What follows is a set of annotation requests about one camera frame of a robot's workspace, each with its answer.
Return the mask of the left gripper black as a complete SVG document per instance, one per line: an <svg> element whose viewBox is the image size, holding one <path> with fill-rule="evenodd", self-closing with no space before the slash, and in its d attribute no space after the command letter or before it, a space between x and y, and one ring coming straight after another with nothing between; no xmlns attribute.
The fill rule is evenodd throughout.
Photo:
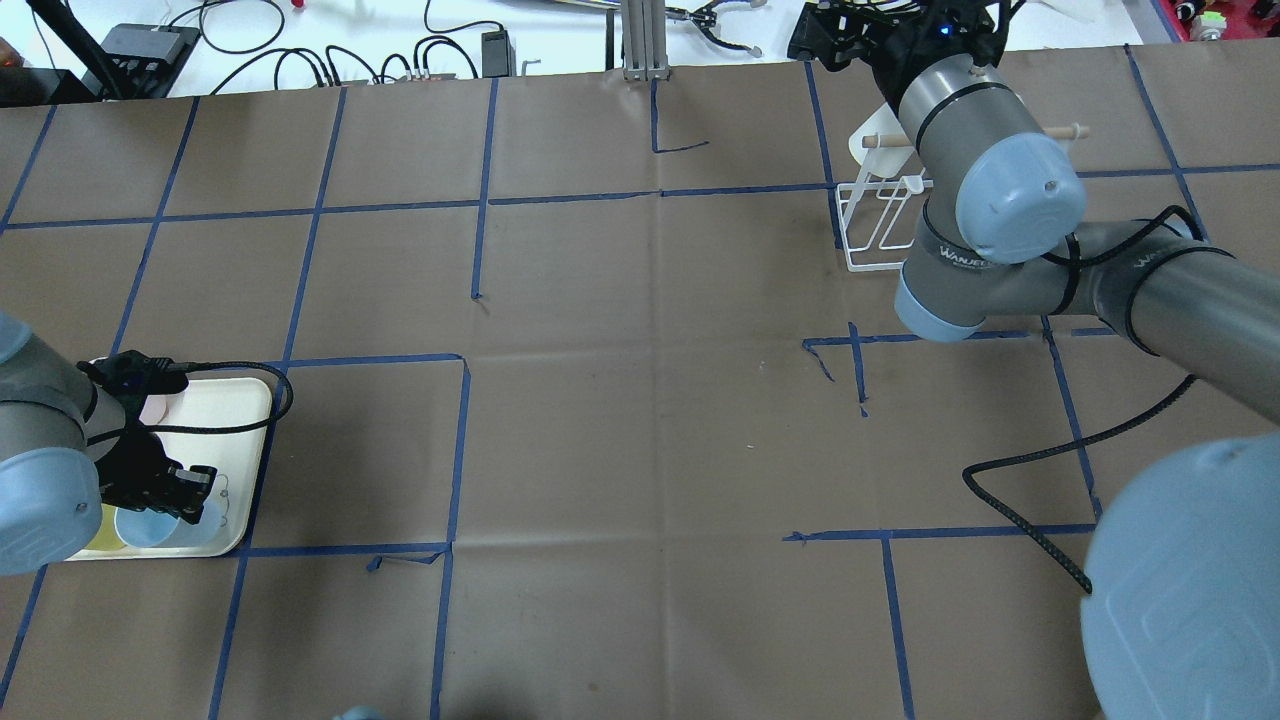
<svg viewBox="0 0 1280 720"><path fill-rule="evenodd" d="M177 395L189 384L187 375L172 365L169 357L122 352L79 361L78 370L95 383L100 398L114 398L124 411L120 433L99 443L106 451L95 462L101 501L132 511L165 511L197 525L214 491L218 469L182 468L166 456L156 434L141 428L148 397Z"/></svg>

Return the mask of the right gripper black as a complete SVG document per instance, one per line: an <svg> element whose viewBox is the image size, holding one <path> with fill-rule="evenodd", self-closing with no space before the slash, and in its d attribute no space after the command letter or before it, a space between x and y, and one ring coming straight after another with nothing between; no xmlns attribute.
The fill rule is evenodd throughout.
<svg viewBox="0 0 1280 720"><path fill-rule="evenodd" d="M1005 49L1005 1L808 1L788 38L790 60L828 72L864 61L884 96L951 56L996 67Z"/></svg>

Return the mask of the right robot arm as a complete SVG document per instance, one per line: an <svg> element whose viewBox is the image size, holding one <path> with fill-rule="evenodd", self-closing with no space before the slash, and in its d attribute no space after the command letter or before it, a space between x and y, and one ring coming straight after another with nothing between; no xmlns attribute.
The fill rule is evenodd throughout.
<svg viewBox="0 0 1280 720"><path fill-rule="evenodd" d="M1092 315L1185 378L1123 424L978 462L966 488L1083 591L1085 664L1105 719L1277 716L1277 434L1184 448L1130 480L1098 520L1084 564L978 483L1155 419L1197 382L1277 420L1277 277L1212 245L1188 209L1084 219L1066 149L998 64L1016 4L809 1L788 56L873 73L905 145L933 181L895 310L934 342L995 316Z"/></svg>

